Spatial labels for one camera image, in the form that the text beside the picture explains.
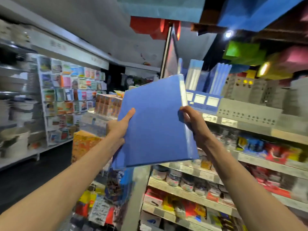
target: blue folder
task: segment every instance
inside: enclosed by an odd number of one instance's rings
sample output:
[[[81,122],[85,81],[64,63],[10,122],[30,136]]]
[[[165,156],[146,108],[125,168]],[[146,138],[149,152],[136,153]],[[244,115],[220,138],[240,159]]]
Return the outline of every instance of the blue folder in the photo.
[[[187,105],[183,75],[174,75],[125,92],[118,120],[131,108],[124,145],[113,157],[114,170],[198,159],[192,131],[179,108]]]

